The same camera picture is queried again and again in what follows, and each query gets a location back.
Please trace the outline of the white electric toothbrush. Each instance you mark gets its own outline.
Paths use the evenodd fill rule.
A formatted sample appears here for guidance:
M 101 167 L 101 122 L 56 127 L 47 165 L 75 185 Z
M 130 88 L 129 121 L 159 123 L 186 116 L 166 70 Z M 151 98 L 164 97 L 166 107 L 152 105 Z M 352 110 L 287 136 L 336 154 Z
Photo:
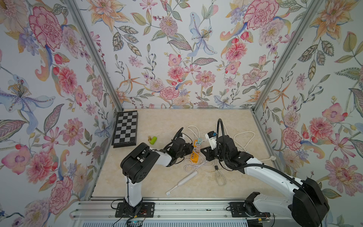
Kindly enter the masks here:
M 190 173 L 188 176 L 186 176 L 181 181 L 179 181 L 178 184 L 176 184 L 172 189 L 170 189 L 169 191 L 167 191 L 165 194 L 167 196 L 169 196 L 173 190 L 175 190 L 176 188 L 184 185 L 185 183 L 187 183 L 188 181 L 190 181 L 191 179 L 193 179 L 197 175 L 198 175 L 198 172 L 197 171 L 194 171 L 193 173 Z

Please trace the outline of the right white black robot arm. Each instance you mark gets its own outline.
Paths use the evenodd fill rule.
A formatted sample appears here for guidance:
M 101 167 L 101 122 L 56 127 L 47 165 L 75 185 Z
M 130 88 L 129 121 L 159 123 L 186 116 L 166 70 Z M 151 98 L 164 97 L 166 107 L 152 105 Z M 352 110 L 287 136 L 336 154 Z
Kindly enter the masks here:
M 201 152 L 208 161 L 218 160 L 232 171 L 255 177 L 270 185 L 284 197 L 269 197 L 252 192 L 244 201 L 242 210 L 253 217 L 262 213 L 278 214 L 292 218 L 302 227 L 320 227 L 330 207 L 318 183 L 311 178 L 305 180 L 287 175 L 268 166 L 253 155 L 238 151 L 228 135 L 218 136 L 214 131 L 205 135 L 210 146 Z

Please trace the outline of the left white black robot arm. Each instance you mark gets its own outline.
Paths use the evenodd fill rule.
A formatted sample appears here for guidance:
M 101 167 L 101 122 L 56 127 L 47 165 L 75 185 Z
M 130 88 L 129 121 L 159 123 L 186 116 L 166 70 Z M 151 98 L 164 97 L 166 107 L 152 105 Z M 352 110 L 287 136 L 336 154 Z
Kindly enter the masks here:
M 139 144 L 120 164 L 126 177 L 127 194 L 124 198 L 130 207 L 135 208 L 142 202 L 141 182 L 146 178 L 154 165 L 171 167 L 177 160 L 188 156 L 193 145 L 184 138 L 173 139 L 164 149 L 152 149 L 146 143 Z

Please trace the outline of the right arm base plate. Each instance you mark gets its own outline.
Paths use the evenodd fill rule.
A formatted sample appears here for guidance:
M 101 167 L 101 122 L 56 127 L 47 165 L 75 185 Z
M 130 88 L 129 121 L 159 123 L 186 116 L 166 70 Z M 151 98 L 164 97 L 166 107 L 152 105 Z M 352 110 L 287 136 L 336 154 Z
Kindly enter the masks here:
M 245 202 L 231 202 L 226 208 L 233 218 L 270 218 L 270 213 L 262 213 L 250 204 Z

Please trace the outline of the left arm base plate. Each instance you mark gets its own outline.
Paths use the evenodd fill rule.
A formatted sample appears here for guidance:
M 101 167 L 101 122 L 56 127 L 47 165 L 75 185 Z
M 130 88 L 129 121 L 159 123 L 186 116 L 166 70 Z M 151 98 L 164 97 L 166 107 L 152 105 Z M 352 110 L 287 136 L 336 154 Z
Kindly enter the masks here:
M 120 202 L 117 205 L 116 218 L 153 218 L 155 212 L 154 202 L 141 202 L 136 207 L 130 206 L 128 203 Z

